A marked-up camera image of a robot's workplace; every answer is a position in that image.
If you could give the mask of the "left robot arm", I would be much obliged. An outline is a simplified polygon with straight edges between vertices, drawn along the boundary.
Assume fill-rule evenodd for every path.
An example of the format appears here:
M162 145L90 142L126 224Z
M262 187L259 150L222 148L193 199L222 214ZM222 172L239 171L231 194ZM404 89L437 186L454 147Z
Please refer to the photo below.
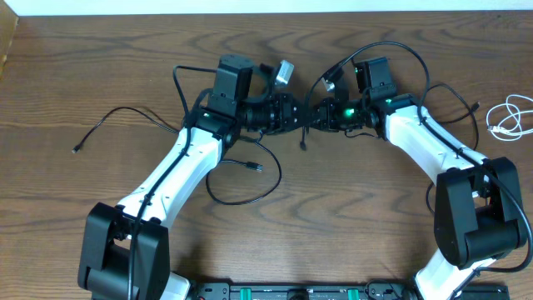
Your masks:
M299 128L306 108L290 93L227 98L201 91L170 152L117 205L87 215L77 284L94 299L184 299L191 282L170 269L169 231L198 183L242 129L264 135Z

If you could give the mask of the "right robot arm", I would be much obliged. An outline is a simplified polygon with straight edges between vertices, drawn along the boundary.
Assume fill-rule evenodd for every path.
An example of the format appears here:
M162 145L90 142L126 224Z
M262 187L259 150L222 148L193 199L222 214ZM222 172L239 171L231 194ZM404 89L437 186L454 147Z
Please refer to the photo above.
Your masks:
M518 273L494 267L521 247L532 247L516 166L506 157L489 159L453 137L411 94L375 100L324 99L311 110L321 131L373 128L403 150L436 187L434 236L437 250L414 277L419 299L454 299L480 273Z

